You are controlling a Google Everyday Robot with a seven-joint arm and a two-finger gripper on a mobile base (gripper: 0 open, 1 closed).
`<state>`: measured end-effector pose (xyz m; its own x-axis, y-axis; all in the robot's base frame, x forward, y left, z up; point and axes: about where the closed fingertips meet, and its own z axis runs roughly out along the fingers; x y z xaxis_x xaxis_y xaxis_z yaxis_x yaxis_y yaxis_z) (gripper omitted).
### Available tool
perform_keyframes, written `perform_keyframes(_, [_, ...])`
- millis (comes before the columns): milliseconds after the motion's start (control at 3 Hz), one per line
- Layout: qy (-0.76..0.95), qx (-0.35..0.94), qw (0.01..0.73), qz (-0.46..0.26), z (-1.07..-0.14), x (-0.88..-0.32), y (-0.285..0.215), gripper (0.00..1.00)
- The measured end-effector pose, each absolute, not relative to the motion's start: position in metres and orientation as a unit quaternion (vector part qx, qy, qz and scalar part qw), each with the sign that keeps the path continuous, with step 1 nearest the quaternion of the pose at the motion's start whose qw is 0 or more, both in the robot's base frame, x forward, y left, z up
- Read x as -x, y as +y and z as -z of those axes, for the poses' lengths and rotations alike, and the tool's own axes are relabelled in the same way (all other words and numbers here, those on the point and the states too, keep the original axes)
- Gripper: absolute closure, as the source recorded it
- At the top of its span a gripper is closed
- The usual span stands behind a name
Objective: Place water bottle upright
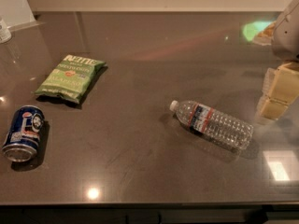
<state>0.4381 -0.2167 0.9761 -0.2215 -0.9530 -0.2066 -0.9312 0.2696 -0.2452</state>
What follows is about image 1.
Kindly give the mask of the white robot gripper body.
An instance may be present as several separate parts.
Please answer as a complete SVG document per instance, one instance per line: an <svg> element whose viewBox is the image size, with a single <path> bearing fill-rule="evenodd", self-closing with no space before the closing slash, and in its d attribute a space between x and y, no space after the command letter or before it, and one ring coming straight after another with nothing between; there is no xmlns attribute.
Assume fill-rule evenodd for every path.
<svg viewBox="0 0 299 224"><path fill-rule="evenodd" d="M299 61L299 0L292 0L279 14L271 45L281 60Z"/></svg>

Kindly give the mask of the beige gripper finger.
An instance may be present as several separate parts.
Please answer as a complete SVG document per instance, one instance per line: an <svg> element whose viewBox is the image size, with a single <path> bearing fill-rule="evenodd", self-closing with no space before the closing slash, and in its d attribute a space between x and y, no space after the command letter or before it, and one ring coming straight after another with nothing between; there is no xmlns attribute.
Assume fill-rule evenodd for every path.
<svg viewBox="0 0 299 224"><path fill-rule="evenodd" d="M256 114L262 118L276 120L286 112L289 105L285 100L264 94L259 100Z"/></svg>
<svg viewBox="0 0 299 224"><path fill-rule="evenodd" d="M263 93L278 103L293 103L299 96L299 63L288 62L277 69L268 68Z"/></svg>

